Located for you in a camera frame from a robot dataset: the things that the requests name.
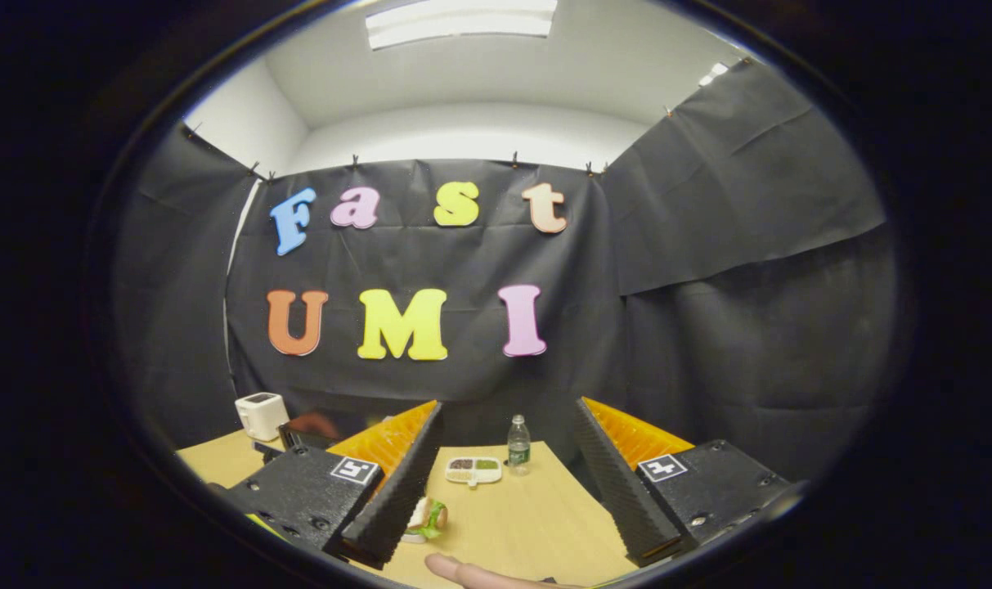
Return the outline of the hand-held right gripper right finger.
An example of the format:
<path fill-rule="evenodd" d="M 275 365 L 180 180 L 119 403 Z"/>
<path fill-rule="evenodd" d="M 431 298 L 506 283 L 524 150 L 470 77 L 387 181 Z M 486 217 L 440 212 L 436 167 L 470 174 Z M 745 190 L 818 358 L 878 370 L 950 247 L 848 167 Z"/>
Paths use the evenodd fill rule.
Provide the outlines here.
<path fill-rule="evenodd" d="M 772 518 L 806 488 L 727 440 L 689 443 L 590 398 L 575 403 L 575 440 L 641 568 Z"/>

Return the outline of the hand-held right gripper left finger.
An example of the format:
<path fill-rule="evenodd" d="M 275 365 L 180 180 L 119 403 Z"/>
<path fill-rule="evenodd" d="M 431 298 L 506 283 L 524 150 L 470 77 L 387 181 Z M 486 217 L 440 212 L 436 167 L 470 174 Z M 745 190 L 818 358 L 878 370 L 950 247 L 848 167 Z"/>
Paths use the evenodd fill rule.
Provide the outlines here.
<path fill-rule="evenodd" d="M 442 409 L 431 400 L 341 441 L 283 425 L 281 452 L 224 499 L 301 551 L 381 569 L 427 489 Z"/>

